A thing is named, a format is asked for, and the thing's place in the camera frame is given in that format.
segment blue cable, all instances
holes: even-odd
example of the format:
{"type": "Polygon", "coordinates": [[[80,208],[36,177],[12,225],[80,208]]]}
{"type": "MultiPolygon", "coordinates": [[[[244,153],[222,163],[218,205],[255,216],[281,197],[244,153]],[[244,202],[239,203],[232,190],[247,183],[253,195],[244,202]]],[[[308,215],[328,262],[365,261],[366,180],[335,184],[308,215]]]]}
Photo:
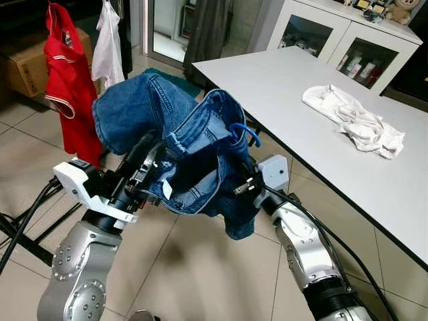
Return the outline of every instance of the blue cable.
{"type": "Polygon", "coordinates": [[[254,139],[255,139],[255,146],[256,147],[260,147],[261,146],[261,139],[259,138],[259,136],[257,136],[257,134],[250,127],[248,127],[248,126],[246,126],[244,124],[240,124],[238,122],[236,122],[235,124],[230,125],[230,127],[229,127],[229,130],[231,131],[231,133],[233,135],[233,138],[235,140],[238,140],[238,136],[236,135],[236,132],[235,132],[235,130],[238,129],[238,128],[240,128],[240,129],[242,129],[242,130],[250,133],[254,137],[254,139]]]}

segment denim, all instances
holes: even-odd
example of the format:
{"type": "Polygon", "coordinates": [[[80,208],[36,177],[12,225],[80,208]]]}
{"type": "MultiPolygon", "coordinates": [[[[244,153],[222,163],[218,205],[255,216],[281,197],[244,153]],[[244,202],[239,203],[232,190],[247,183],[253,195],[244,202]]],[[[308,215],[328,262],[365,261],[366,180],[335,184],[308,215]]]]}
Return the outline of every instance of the denim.
{"type": "Polygon", "coordinates": [[[92,112],[102,143],[124,154],[145,132],[156,129],[168,153],[159,164],[148,193],[179,214],[222,214],[226,233],[241,239],[254,231],[253,197],[235,196],[244,184],[243,165],[250,165],[246,134],[234,138],[234,123],[245,124],[241,106],[224,90],[212,90],[198,104],[190,95],[152,73],[110,87],[92,112]],[[172,187],[169,199],[164,184],[172,187]]]}

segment crumpled white towel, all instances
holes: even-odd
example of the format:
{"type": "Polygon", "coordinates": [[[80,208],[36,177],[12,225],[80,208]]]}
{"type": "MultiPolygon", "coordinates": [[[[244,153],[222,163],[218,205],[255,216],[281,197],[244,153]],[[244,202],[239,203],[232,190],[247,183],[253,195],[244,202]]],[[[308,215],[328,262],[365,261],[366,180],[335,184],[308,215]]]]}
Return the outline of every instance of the crumpled white towel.
{"type": "Polygon", "coordinates": [[[347,133],[361,151],[392,159],[403,149],[404,132],[365,110],[357,99],[334,85],[311,87],[303,93],[302,100],[337,123],[337,131],[347,133]]]}

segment stuffed toy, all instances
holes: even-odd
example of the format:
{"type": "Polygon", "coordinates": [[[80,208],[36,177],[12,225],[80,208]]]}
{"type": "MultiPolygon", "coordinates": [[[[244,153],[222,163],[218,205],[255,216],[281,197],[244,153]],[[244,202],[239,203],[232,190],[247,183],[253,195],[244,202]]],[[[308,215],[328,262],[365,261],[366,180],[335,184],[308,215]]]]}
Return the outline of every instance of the stuffed toy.
{"type": "Polygon", "coordinates": [[[420,0],[395,0],[385,12],[387,19],[406,25],[410,21],[410,12],[419,4],[420,0]]]}

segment white cloth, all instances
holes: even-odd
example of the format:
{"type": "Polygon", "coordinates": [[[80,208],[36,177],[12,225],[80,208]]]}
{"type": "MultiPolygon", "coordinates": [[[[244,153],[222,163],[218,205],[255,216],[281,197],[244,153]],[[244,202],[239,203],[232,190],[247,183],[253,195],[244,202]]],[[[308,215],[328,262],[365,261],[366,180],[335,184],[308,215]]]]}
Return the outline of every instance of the white cloth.
{"type": "Polygon", "coordinates": [[[119,21],[111,3],[104,0],[96,26],[100,34],[92,58],[92,80],[102,78],[102,92],[125,80],[120,55],[119,21]]]}
{"type": "Polygon", "coordinates": [[[404,132],[365,110],[357,99],[334,85],[311,87],[302,100],[337,123],[338,132],[347,133],[361,151],[392,159],[403,149],[404,132]]]}

